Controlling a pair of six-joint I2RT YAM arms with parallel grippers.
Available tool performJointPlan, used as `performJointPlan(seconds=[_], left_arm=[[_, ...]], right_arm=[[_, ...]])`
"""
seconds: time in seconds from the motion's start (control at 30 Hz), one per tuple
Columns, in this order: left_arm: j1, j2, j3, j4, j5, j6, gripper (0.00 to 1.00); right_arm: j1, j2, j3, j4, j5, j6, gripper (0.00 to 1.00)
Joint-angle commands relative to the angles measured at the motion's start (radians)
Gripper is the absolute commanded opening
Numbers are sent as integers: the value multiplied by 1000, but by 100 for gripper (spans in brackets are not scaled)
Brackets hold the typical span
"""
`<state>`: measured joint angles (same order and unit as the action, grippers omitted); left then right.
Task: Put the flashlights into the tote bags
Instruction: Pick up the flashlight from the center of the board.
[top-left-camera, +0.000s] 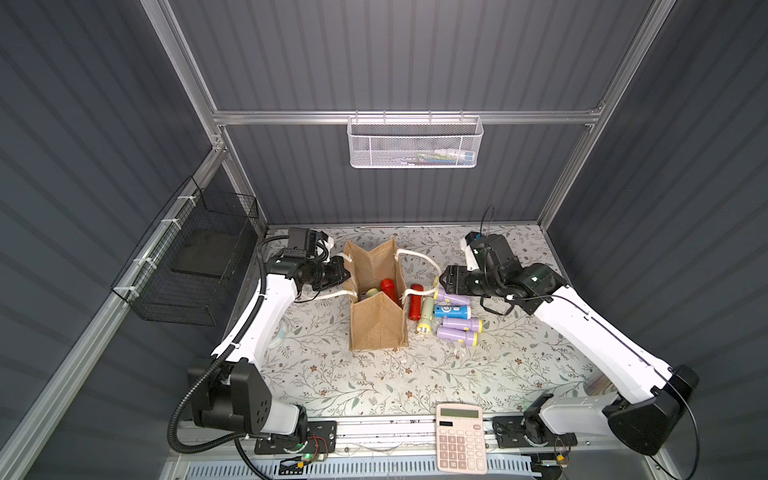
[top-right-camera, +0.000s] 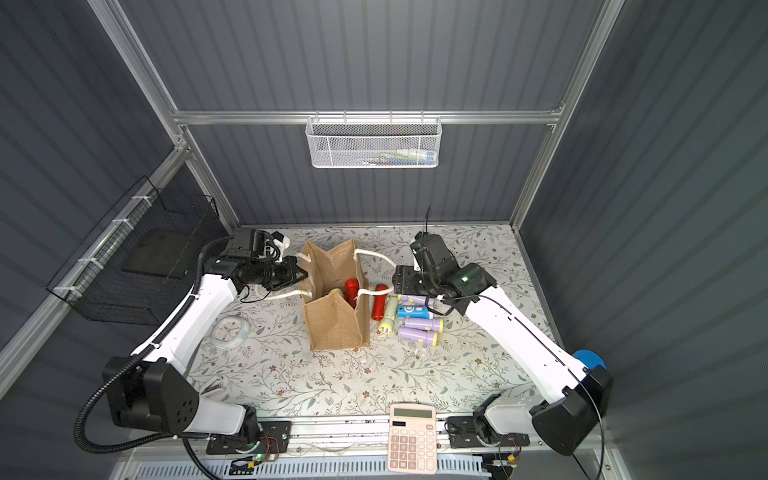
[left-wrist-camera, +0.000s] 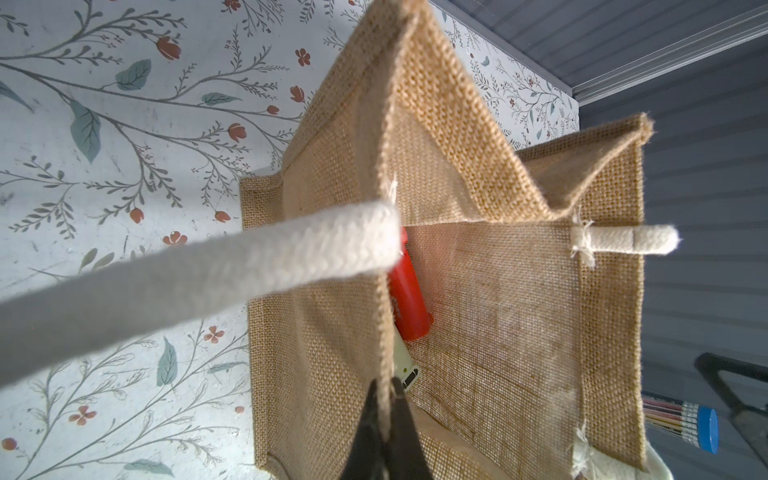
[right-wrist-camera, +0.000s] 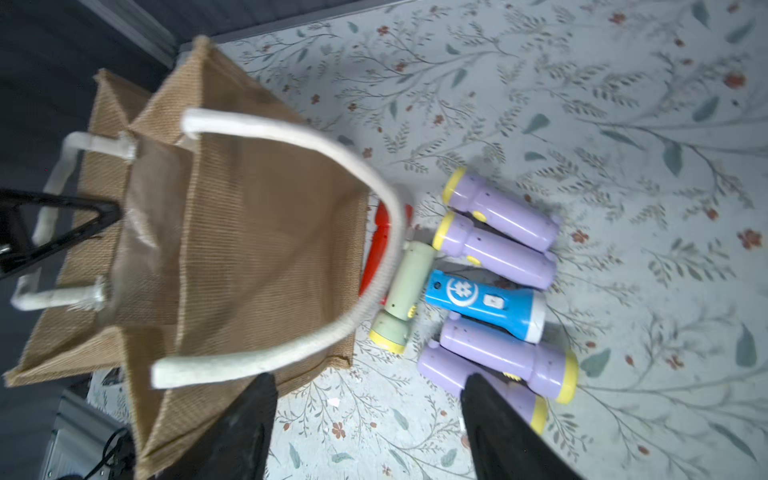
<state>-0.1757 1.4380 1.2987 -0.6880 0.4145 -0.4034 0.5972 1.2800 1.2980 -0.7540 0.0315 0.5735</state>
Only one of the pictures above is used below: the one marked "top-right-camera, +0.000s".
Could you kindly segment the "red flashlight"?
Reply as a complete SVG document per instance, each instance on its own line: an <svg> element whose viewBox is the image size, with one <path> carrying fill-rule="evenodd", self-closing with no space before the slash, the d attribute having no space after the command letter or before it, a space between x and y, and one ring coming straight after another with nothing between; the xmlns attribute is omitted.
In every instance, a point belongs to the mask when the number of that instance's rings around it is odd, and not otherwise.
<svg viewBox="0 0 768 480"><path fill-rule="evenodd" d="M384 318L384 312L390 288L386 284L377 284L375 291L377 292L377 295L374 295L373 297L371 319L379 322Z"/></svg>
<svg viewBox="0 0 768 480"><path fill-rule="evenodd" d="M359 281L356 278L350 278L345 282L345 300L353 309L357 307L359 288Z"/></svg>

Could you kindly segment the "brown jute tote bag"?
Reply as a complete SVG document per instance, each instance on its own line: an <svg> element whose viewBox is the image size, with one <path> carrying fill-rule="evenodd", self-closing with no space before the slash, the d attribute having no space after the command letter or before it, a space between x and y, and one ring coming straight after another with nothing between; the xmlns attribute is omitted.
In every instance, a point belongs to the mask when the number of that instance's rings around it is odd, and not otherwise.
<svg viewBox="0 0 768 480"><path fill-rule="evenodd" d="M391 261L383 254L359 248L353 239L329 250L307 241L298 254L299 266L309 273L309 277L291 286L287 294L298 295L303 300L311 350L343 350L370 345L372 303L377 292L363 272L364 256ZM360 285L355 309L349 306L345 296L328 295L334 288L345 293L345 282L350 278L356 278Z"/></svg>

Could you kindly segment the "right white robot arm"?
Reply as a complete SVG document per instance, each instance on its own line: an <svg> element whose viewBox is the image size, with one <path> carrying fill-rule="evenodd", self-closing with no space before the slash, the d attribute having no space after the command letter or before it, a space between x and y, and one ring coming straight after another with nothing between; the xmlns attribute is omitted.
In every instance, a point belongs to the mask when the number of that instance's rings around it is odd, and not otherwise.
<svg viewBox="0 0 768 480"><path fill-rule="evenodd" d="M593 429L603 429L614 379L599 356L563 350L481 265L460 265L440 235L421 231L409 248L414 263L396 267L395 293L436 300L481 327L524 370L541 397L525 415L499 394L488 397L473 413L479 440L496 444L521 432L527 418L548 447L571 456Z"/></svg>

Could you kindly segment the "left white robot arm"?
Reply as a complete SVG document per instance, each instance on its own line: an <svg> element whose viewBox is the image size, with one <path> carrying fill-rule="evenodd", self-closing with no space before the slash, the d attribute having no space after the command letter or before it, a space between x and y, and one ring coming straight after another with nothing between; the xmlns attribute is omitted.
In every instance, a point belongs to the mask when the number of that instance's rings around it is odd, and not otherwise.
<svg viewBox="0 0 768 480"><path fill-rule="evenodd" d="M129 357L114 357L103 378L113 423L170 436L216 434L255 443L261 429L255 410L202 396L186 378L204 335L247 285L271 292L308 278L295 256L280 262L211 258L191 291L150 338Z"/></svg>

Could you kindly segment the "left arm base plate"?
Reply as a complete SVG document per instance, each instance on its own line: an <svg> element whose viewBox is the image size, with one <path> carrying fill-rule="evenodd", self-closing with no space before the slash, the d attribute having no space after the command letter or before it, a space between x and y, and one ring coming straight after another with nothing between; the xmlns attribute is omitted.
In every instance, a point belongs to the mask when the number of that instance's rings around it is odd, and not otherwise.
<svg viewBox="0 0 768 480"><path fill-rule="evenodd" d="M213 434L206 446L208 455L279 455L287 451L293 424L290 421L260 421L256 436Z"/></svg>

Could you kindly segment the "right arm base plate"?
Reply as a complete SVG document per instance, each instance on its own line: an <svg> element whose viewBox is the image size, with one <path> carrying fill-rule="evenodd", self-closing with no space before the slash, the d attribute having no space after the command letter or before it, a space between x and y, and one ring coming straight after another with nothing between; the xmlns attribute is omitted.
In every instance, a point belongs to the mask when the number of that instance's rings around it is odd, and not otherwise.
<svg viewBox="0 0 768 480"><path fill-rule="evenodd" d="M487 421L473 416L450 416L444 421L444 428L450 446L455 449L498 446L520 449L530 445L528 434L500 434Z"/></svg>

